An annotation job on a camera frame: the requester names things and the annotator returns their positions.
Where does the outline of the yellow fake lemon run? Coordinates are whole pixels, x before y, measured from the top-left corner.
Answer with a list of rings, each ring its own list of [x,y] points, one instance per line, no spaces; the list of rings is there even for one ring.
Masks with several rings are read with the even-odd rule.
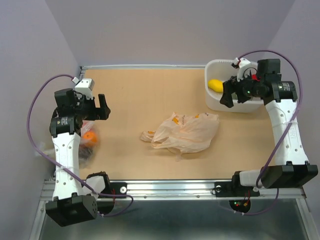
[[[223,93],[224,87],[223,82],[218,79],[211,79],[207,82],[208,88],[216,93]]]

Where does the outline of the translucent banana-print plastic bag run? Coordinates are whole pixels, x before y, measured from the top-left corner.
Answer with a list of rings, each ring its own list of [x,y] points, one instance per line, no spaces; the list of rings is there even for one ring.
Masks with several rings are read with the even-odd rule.
[[[150,143],[153,149],[167,149],[176,161],[184,154],[193,154],[210,147],[220,124],[217,114],[185,115],[173,112],[156,130],[143,131],[140,140]]]

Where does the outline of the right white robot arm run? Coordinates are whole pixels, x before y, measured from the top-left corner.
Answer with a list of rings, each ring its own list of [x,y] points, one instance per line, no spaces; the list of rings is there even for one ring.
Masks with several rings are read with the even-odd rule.
[[[262,59],[252,74],[252,62],[235,58],[231,64],[237,75],[223,82],[220,103],[234,106],[232,95],[243,104],[252,98],[263,101],[271,121],[275,147],[260,170],[235,172],[230,182],[231,192],[242,195],[248,187],[256,189],[300,188],[318,174],[318,167],[310,164],[304,151],[297,121],[299,100],[292,81],[283,81],[281,61]]]

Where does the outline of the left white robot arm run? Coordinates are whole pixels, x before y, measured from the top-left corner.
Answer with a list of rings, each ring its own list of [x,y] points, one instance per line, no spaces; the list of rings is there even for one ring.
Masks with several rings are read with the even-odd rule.
[[[107,120],[109,109],[104,94],[95,99],[71,88],[54,93],[57,104],[49,131],[55,149],[55,188],[46,214],[59,226],[94,220],[98,215],[97,198],[113,197],[114,190],[105,172],[93,173],[83,181],[79,175],[79,148],[84,121]]]

